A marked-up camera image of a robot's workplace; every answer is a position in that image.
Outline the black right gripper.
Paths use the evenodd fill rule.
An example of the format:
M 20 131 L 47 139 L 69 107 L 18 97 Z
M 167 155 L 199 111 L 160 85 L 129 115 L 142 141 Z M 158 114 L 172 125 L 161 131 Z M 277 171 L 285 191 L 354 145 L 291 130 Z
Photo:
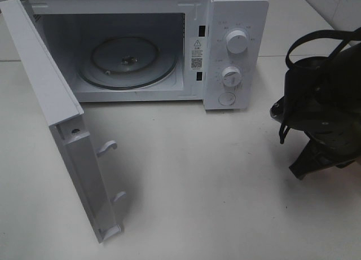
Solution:
M 351 124 L 333 131 L 306 133 L 307 143 L 298 158 L 289 167 L 302 180 L 315 171 L 336 166 L 344 168 L 360 157 L 360 125 Z

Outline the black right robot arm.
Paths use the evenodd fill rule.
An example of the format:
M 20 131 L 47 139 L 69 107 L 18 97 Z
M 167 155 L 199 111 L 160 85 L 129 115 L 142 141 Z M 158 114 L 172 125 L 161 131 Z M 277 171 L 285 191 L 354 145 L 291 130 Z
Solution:
M 322 61 L 302 59 L 285 75 L 282 125 L 309 137 L 290 166 L 298 179 L 360 156 L 360 46 L 341 51 L 326 67 Z

